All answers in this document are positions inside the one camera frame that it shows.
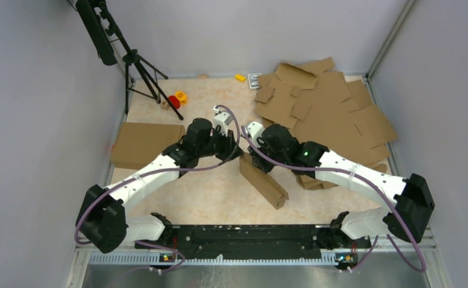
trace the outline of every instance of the gray wall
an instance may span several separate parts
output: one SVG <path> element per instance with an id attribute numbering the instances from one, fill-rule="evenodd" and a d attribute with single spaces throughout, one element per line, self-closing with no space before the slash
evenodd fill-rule
<path id="1" fill-rule="evenodd" d="M 124 81 L 65 0 L 0 0 L 0 287 L 62 287 Z"/>
<path id="2" fill-rule="evenodd" d="M 108 2 L 132 48 L 170 76 L 270 72 L 333 56 L 367 72 L 405 0 Z"/>
<path id="3" fill-rule="evenodd" d="M 373 83 L 404 174 L 422 174 L 432 190 L 452 283 L 468 287 L 468 1 L 420 1 Z"/>

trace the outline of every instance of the red ball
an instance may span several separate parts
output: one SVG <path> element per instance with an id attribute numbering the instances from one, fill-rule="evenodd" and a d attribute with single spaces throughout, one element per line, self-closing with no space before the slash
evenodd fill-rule
<path id="1" fill-rule="evenodd" d="M 169 96 L 169 102 L 171 102 L 176 109 L 181 107 L 181 103 L 179 103 L 179 100 L 174 95 Z"/>

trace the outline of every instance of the cardboard pile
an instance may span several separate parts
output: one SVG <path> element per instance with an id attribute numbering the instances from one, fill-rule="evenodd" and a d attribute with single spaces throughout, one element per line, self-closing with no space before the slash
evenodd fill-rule
<path id="1" fill-rule="evenodd" d="M 110 161 L 116 168 L 142 169 L 184 134 L 183 125 L 125 122 Z"/>
<path id="2" fill-rule="evenodd" d="M 372 103 L 363 82 L 346 83 L 343 73 L 332 71 L 333 67 L 332 58 L 299 66 L 279 64 L 274 73 L 259 76 L 255 113 L 264 126 L 278 123 L 300 142 L 326 145 L 354 162 L 385 172 L 386 166 L 377 162 L 389 156 L 385 144 L 397 134 Z M 311 190 L 335 186 L 307 176 L 298 180 Z"/>

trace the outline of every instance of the yellow object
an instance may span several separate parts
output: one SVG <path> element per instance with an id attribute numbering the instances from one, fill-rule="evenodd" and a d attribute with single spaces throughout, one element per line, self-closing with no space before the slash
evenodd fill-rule
<path id="1" fill-rule="evenodd" d="M 178 91 L 176 92 L 176 98 L 179 100 L 179 103 L 181 105 L 185 105 L 188 103 L 188 97 L 186 96 L 186 94 L 183 92 L 183 91 Z"/>
<path id="2" fill-rule="evenodd" d="M 238 79 L 241 82 L 245 82 L 245 79 L 246 79 L 245 76 L 239 75 L 239 74 L 236 74 L 236 76 L 234 76 L 234 78 Z"/>

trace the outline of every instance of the tripod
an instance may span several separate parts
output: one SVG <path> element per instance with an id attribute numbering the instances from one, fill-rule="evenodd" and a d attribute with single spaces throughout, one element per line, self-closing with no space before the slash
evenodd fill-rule
<path id="1" fill-rule="evenodd" d="M 128 114 L 128 93 L 129 91 L 133 91 L 139 94 L 142 94 L 144 96 L 147 96 L 149 98 L 152 98 L 156 100 L 158 104 L 161 103 L 160 95 L 163 96 L 165 101 L 169 104 L 170 108 L 176 112 L 176 115 L 180 120 L 183 120 L 183 116 L 178 112 L 176 107 L 172 104 L 172 102 L 169 101 L 167 98 L 167 95 L 163 92 L 163 90 L 160 88 L 158 85 L 158 82 L 155 80 L 156 78 L 156 73 L 160 74 L 164 79 L 168 79 L 168 77 L 163 74 L 160 70 L 156 69 L 151 63 L 149 63 L 146 59 L 144 59 L 142 56 L 139 55 L 137 52 L 137 49 L 131 49 L 128 43 L 126 42 L 125 38 L 123 37 L 121 30 L 117 26 L 116 22 L 114 21 L 114 18 L 110 14 L 110 12 L 107 9 L 107 5 L 105 4 L 105 1 L 99 1 L 98 3 L 99 8 L 101 9 L 100 12 L 100 17 L 107 19 L 109 21 L 109 27 L 105 29 L 105 32 L 107 35 L 112 36 L 113 34 L 116 34 L 118 39 L 114 41 L 121 42 L 121 45 L 123 48 L 126 50 L 126 55 L 123 56 L 122 60 L 125 63 L 125 113 Z M 155 71 L 155 78 L 153 78 L 150 73 L 146 70 L 146 68 L 142 65 L 140 62 L 144 62 L 147 66 L 151 67 Z M 137 71 L 139 72 L 142 80 L 146 84 L 146 86 L 149 88 L 149 91 L 151 92 L 151 95 L 148 95 L 146 93 L 142 93 L 140 91 L 137 91 L 133 88 L 130 88 L 130 74 L 129 74 L 129 69 L 131 65 L 134 65 Z"/>

